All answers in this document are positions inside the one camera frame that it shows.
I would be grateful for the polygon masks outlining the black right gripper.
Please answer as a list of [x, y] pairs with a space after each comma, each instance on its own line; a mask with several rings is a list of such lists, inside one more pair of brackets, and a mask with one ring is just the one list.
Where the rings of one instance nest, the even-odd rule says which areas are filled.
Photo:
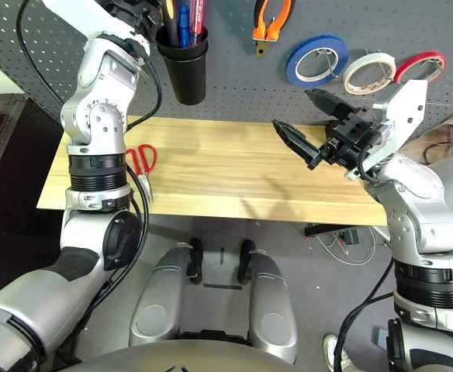
[[277, 119], [272, 120], [275, 131], [283, 143], [300, 156], [310, 170], [322, 158], [328, 164], [338, 164], [348, 171], [357, 167], [358, 155], [366, 145], [381, 142], [382, 134], [359, 115], [359, 109], [319, 88], [306, 89], [305, 94], [317, 109], [335, 118], [325, 126], [326, 141], [317, 149], [295, 126]]

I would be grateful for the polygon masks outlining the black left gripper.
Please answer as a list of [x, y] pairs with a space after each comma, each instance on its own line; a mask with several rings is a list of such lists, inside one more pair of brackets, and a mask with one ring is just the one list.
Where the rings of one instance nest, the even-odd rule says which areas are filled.
[[134, 35], [155, 37], [163, 23], [163, 5], [158, 0], [112, 0], [109, 14], [130, 26]]

